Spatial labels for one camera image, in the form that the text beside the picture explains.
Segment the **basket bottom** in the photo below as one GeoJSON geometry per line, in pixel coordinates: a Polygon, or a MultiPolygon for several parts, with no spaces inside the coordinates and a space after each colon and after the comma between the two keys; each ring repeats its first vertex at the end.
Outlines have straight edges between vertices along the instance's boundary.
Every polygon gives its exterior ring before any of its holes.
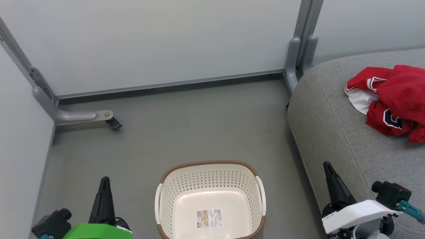
{"type": "Polygon", "coordinates": [[[253,230],[247,196],[235,188],[208,188],[183,193],[174,205],[173,231],[173,239],[231,239],[248,236],[253,230]],[[210,223],[213,227],[199,228],[199,215],[204,213],[205,216],[205,212],[209,214],[210,210],[215,209],[221,210],[222,221],[216,221],[215,225],[210,223]]]}

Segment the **teal connector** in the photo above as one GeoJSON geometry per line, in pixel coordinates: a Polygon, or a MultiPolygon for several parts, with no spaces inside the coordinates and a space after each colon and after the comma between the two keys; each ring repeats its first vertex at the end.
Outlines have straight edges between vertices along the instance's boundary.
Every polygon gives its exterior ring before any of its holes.
{"type": "Polygon", "coordinates": [[[413,205],[406,202],[405,200],[400,201],[400,203],[397,206],[397,209],[404,212],[407,215],[412,216],[413,218],[418,220],[419,223],[425,225],[425,214],[423,214],[421,210],[414,207],[413,205]]]}

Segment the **gray fabric upholstery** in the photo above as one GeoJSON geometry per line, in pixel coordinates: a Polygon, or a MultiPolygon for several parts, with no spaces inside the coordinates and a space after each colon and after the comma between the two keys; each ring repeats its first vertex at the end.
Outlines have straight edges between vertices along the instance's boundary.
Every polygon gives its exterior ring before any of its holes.
{"type": "MultiPolygon", "coordinates": [[[[329,194],[322,163],[329,161],[357,201],[376,199],[376,180],[398,183],[413,192],[410,203],[425,210],[425,143],[386,137],[365,124],[344,87],[366,66],[425,68],[425,49],[365,54],[319,64],[304,75],[290,101],[288,119],[319,207],[329,194]]],[[[425,226],[410,216],[395,218],[391,238],[423,239],[425,226]]]]}

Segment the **barcode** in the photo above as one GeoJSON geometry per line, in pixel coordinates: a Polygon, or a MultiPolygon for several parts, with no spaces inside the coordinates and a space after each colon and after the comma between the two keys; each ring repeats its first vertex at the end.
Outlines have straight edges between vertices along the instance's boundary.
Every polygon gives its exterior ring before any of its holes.
{"type": "Polygon", "coordinates": [[[221,209],[217,209],[217,219],[221,221],[221,209]]]}

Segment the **gray floor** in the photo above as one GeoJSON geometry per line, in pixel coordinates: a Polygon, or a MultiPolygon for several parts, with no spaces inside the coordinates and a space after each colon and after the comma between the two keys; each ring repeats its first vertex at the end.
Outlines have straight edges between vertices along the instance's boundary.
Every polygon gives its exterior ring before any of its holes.
{"type": "Polygon", "coordinates": [[[135,239],[159,239],[153,205],[163,173],[187,162],[235,159],[263,180],[264,239],[325,238],[286,119],[289,91],[276,76],[259,80],[62,106],[113,110],[123,127],[57,130],[37,218],[68,208],[72,225],[86,223],[99,181],[109,176],[116,216],[135,239]]]}

